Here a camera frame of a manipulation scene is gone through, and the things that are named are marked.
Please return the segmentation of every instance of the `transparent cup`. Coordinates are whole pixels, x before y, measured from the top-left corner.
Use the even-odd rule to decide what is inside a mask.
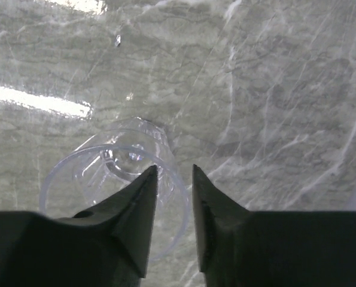
[[[188,221],[189,197],[163,129],[141,118],[118,121],[57,163],[39,195],[40,212],[74,216],[158,166],[158,195],[150,261],[171,251]]]

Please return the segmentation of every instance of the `black object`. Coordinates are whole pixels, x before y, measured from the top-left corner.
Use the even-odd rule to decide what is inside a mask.
[[[139,286],[145,277],[157,167],[73,218],[0,212],[0,287]]]
[[[250,212],[193,168],[207,287],[356,287],[356,212]]]

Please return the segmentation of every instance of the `marble countertop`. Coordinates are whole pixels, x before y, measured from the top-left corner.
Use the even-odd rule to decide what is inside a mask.
[[[115,41],[121,36],[121,44]],[[166,130],[251,210],[342,208],[356,185],[356,0],[0,0],[0,210],[115,120]],[[204,286],[193,220],[142,286]]]

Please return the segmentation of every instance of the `gray marble surface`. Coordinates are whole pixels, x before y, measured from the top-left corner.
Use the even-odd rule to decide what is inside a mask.
[[[38,210],[51,168],[132,116],[165,128],[188,190],[196,163],[249,209],[342,208],[356,0],[0,0],[0,210]],[[142,285],[204,286],[192,218]]]

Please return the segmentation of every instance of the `cup rim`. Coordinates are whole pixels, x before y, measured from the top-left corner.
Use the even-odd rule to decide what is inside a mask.
[[[185,229],[187,228],[187,224],[188,224],[188,214],[190,212],[190,200],[189,200],[189,196],[188,196],[188,191],[184,186],[183,180],[180,177],[179,174],[177,174],[177,172],[175,172],[168,164],[166,164],[163,160],[161,160],[160,158],[156,157],[153,154],[150,154],[149,152],[146,152],[142,149],[138,149],[135,148],[133,146],[121,146],[121,145],[115,145],[115,144],[103,144],[103,145],[95,145],[95,146],[90,146],[87,148],[82,148],[82,149],[77,149],[74,152],[72,152],[70,155],[66,156],[65,158],[63,158],[62,160],[60,160],[50,171],[50,173],[47,175],[47,177],[45,178],[45,180],[43,181],[42,185],[41,185],[41,190],[39,193],[39,211],[43,214],[46,214],[46,201],[47,201],[47,194],[50,188],[51,183],[53,182],[53,178],[54,176],[59,172],[59,170],[69,161],[85,154],[88,152],[101,152],[104,150],[108,150],[108,149],[113,149],[113,150],[117,150],[117,149],[122,149],[122,150],[126,150],[129,152],[134,152],[137,153],[141,156],[144,157],[148,157],[150,158],[154,163],[156,163],[158,166],[161,166],[163,168],[163,170],[169,174],[169,176],[171,177],[172,181],[174,182],[174,184],[178,187],[178,189],[180,190],[180,196],[182,197],[182,204],[183,204],[183,219],[182,219],[182,224],[177,232],[177,234],[175,235],[173,241],[171,241],[171,243],[169,245],[167,245],[167,247],[165,247],[164,249],[162,249],[161,252],[159,252],[159,254],[157,254],[156,256],[150,258],[150,261],[156,261],[158,259],[160,259],[161,257],[165,256],[167,253],[169,253],[174,247],[175,245],[179,242],[179,239],[183,236]]]

